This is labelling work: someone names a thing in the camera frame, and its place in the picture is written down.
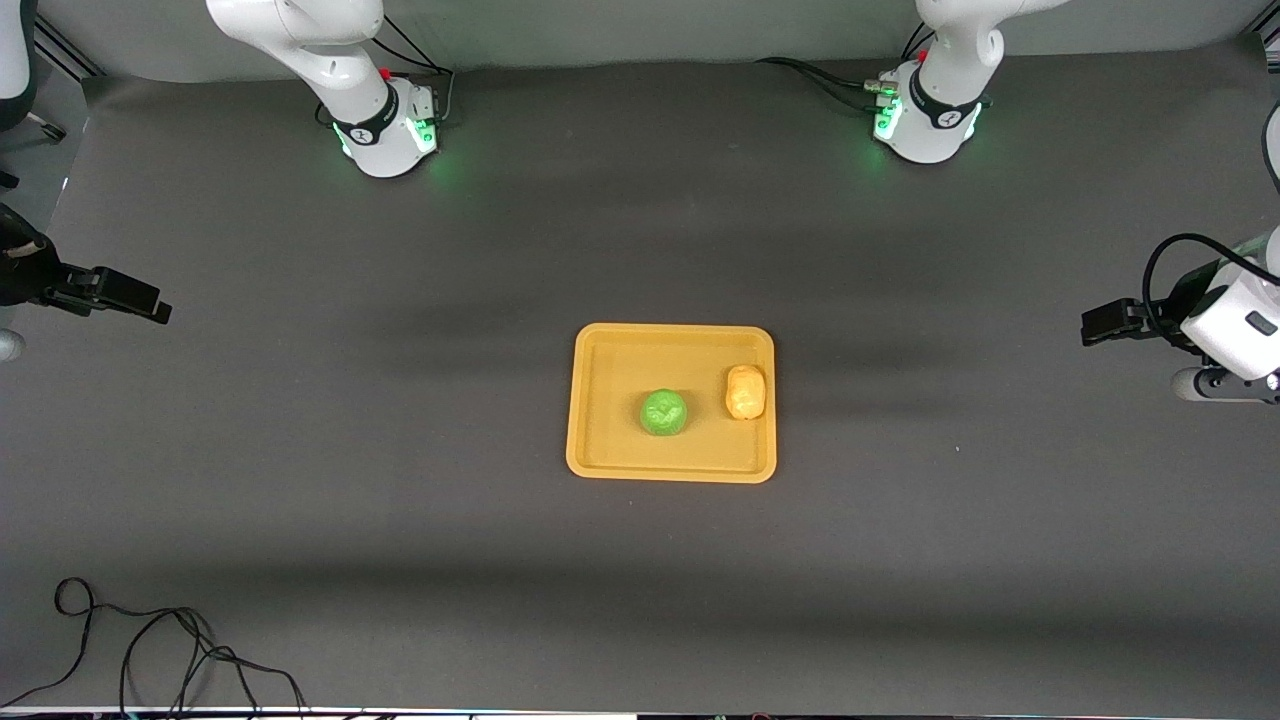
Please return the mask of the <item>yellow potato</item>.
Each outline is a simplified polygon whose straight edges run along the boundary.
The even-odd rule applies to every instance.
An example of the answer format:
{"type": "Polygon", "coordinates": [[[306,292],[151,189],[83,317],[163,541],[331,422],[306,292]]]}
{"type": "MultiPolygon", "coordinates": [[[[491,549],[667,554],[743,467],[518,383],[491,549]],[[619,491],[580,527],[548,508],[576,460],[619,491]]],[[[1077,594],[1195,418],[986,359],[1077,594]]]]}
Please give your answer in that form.
{"type": "Polygon", "coordinates": [[[724,379],[724,406],[736,420],[754,420],[762,416],[768,404],[768,380],[764,372],[754,365],[728,369],[724,379]]]}

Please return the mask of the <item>green apple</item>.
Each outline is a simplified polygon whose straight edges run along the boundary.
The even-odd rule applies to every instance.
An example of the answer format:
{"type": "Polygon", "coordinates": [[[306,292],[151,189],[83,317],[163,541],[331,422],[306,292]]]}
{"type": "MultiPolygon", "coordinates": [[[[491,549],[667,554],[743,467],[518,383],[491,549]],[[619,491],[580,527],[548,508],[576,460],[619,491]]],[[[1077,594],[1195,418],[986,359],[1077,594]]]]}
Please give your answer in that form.
{"type": "Polygon", "coordinates": [[[641,402],[639,421],[652,436],[677,436],[689,423],[689,406],[673,389],[654,389],[641,402]]]}

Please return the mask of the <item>orange plastic tray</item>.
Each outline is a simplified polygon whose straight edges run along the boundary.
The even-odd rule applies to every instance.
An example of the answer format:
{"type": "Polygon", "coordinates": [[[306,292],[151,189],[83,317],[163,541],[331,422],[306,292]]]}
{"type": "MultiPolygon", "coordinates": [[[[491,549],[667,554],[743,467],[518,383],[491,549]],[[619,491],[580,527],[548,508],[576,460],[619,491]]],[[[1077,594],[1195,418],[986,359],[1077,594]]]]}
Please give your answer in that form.
{"type": "Polygon", "coordinates": [[[751,325],[593,323],[575,341],[564,459],[584,478],[760,484],[778,464],[774,342],[751,325]],[[726,404],[730,372],[763,377],[758,418],[726,404]],[[655,436],[641,421],[649,396],[672,391],[684,429],[655,436]]]}

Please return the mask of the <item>dark grey table mat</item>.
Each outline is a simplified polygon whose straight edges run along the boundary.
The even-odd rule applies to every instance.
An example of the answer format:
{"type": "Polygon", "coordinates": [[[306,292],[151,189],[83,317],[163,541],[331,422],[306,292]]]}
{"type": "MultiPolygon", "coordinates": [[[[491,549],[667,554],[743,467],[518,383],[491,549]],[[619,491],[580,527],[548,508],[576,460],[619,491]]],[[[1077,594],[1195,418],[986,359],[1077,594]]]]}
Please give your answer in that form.
{"type": "Polygon", "coordinates": [[[321,706],[1280,717],[1280,409],[1078,334],[1280,222],[1257,38],[1007,59],[940,167],[780,67],[457,85],[392,181],[296,81],[84,86],[47,233],[174,313],[15,319],[0,702],[81,577],[321,706]],[[765,331],[773,477],[575,474],[593,323],[765,331]]]}

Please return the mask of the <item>black frame rail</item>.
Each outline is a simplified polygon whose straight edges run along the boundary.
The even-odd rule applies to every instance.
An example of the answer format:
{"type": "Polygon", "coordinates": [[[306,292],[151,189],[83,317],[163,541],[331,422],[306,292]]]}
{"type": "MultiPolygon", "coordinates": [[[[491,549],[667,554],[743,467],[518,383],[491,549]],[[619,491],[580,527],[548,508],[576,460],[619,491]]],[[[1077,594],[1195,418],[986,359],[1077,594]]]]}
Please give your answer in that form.
{"type": "Polygon", "coordinates": [[[82,83],[87,78],[108,74],[100,64],[40,14],[35,18],[33,28],[36,53],[70,79],[82,83]]]}

